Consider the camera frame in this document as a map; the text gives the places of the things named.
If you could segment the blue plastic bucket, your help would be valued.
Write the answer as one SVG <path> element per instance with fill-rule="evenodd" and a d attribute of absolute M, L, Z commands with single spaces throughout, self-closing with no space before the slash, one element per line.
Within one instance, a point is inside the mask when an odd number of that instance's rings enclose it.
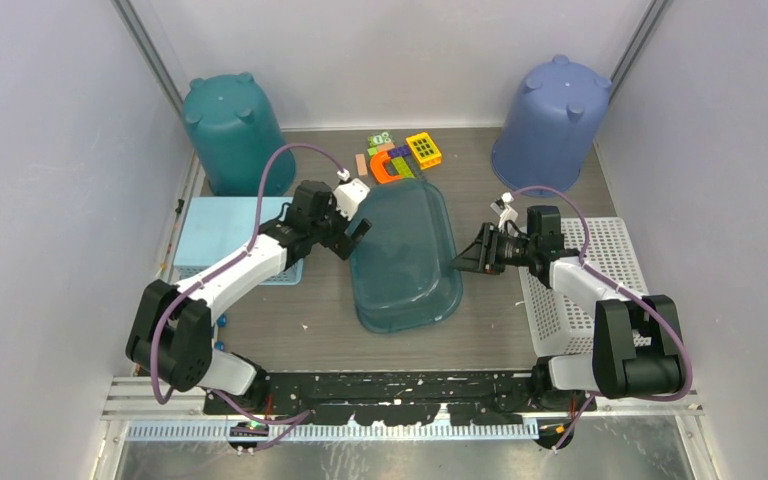
<path fill-rule="evenodd" d="M 499 180 L 512 190 L 569 190 L 607 114 L 612 87 L 609 78 L 565 55 L 528 72 L 492 148 Z"/>

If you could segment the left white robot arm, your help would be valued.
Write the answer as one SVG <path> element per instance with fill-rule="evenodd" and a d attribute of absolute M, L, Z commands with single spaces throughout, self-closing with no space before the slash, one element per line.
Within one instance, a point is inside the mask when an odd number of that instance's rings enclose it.
<path fill-rule="evenodd" d="M 346 260 L 369 231 L 359 217 L 369 187 L 355 178 L 331 188 L 304 181 L 275 218 L 218 263 L 176 284 L 155 280 L 142 293 L 126 357 L 156 383 L 186 392 L 220 390 L 240 412 L 258 412 L 267 398 L 257 366 L 215 348 L 213 332 L 225 311 L 262 282 L 296 265 L 321 245 Z"/>

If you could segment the light blue basket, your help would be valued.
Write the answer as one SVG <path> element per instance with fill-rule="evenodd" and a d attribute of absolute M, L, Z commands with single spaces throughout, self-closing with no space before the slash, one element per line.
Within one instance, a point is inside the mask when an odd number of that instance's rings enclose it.
<path fill-rule="evenodd" d="M 187 288 L 192 277 L 202 280 L 239 256 L 255 229 L 263 223 L 283 218 L 289 197 L 197 197 L 190 203 L 177 246 L 173 267 L 176 283 Z M 301 281 L 303 262 L 281 267 L 280 249 L 267 239 L 256 240 L 253 251 L 207 285 L 226 285 L 232 280 L 248 284 L 258 279 L 262 285 L 292 286 Z"/>

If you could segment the teal plastic bucket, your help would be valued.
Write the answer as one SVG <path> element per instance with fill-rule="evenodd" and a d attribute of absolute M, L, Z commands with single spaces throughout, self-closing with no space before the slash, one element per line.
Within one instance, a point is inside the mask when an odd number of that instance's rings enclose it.
<path fill-rule="evenodd" d="M 182 122 L 215 196 L 253 197 L 271 156 L 286 144 L 265 91 L 249 72 L 196 78 Z"/>

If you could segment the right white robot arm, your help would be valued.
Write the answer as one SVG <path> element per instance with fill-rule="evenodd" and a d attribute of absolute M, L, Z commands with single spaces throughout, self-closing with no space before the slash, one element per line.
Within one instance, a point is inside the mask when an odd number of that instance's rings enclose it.
<path fill-rule="evenodd" d="M 666 295 L 643 295 L 620 285 L 569 248 L 554 206 L 528 208 L 525 228 L 502 217 L 482 224 L 475 240 L 451 262 L 462 272 L 499 275 L 507 267 L 571 300 L 593 321 L 587 353 L 564 351 L 538 359 L 531 397 L 556 410 L 571 391 L 673 401 L 686 395 L 692 372 L 675 303 Z"/>

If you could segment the teal bottom basket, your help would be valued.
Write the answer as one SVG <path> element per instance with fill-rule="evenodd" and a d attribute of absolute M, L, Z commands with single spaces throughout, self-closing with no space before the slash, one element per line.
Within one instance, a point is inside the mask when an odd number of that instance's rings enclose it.
<path fill-rule="evenodd" d="M 377 334 L 451 317 L 463 298 L 451 267 L 456 245 L 445 199 L 429 182 L 404 179 L 371 190 L 352 225 L 371 224 L 349 259 L 355 311 Z"/>

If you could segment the white plastic basket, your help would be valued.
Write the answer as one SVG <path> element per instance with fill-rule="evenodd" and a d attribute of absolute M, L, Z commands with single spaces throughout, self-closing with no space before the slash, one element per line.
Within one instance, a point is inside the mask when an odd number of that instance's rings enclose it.
<path fill-rule="evenodd" d="M 587 263 L 635 294 L 648 288 L 625 222 L 619 217 L 588 217 Z M 526 318 L 539 357 L 592 351 L 593 319 L 564 295 L 545 287 L 527 268 L 518 269 Z"/>

